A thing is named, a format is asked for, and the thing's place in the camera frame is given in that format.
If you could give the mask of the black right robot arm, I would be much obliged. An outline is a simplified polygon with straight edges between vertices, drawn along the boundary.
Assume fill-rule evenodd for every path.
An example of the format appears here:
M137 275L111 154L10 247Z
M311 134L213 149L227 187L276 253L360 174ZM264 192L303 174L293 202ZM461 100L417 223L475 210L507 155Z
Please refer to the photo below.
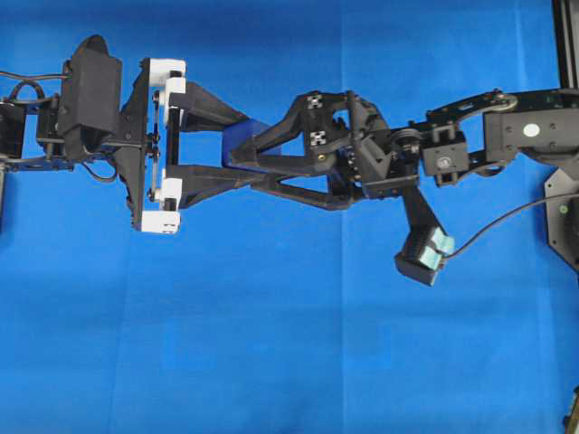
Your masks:
M494 90L399 128L352 91L312 91L229 157L235 166L265 174L258 185L263 192L333 211L400 196L422 175L439 186L468 175L492 177L520 154L577 178L575 90Z

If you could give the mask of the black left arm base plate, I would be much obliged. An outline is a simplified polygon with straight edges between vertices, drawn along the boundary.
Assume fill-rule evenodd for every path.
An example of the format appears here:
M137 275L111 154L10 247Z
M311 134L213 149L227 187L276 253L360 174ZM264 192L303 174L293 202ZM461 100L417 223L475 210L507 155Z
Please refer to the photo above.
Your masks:
M0 228L2 231L3 219L4 219L4 200L5 200L5 185L6 185L6 171L5 167L1 165L0 167Z

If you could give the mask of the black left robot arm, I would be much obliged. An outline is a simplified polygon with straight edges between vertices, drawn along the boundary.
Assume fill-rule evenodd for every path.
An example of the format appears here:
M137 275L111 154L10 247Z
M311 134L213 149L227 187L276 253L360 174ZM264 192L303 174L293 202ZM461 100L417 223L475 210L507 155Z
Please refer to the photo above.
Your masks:
M126 102L121 72L119 59L84 47L63 64L53 95L43 75L16 76L1 100L1 176L105 162L114 172L99 181L120 180L132 228L152 233L175 233L184 208L263 179L241 168L179 164L181 133L224 132L246 119L188 81L184 61L144 59Z

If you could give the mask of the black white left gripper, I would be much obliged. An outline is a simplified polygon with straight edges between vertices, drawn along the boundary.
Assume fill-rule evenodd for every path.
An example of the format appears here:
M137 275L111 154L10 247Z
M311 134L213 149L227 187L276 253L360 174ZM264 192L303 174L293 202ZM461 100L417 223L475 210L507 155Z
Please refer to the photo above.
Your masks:
M178 210L267 176L207 165L159 168L158 130L172 115L181 119L181 132L223 131L249 119L197 83L185 85L185 73L183 60L143 60L120 112L119 178L127 189L131 226L137 231L174 234L181 222Z

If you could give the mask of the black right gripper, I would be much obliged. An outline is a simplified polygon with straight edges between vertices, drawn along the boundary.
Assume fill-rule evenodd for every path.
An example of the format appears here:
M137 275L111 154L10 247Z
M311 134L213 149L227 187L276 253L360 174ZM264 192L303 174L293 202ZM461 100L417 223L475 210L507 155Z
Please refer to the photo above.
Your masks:
M270 154L303 136L302 155ZM417 155L392 145L391 130L378 108L353 91L312 91L293 101L289 114L260 134L228 150L229 165L288 165L289 175L266 174L251 189L326 211L342 211L366 199L402 195L417 187ZM284 184L323 176L320 192Z

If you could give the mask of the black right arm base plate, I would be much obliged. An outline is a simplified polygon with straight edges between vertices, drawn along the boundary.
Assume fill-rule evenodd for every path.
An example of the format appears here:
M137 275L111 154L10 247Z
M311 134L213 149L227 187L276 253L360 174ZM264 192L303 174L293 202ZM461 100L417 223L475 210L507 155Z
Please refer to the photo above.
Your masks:
M578 182L557 169L544 182L545 197L571 194L546 203L548 245L578 271Z

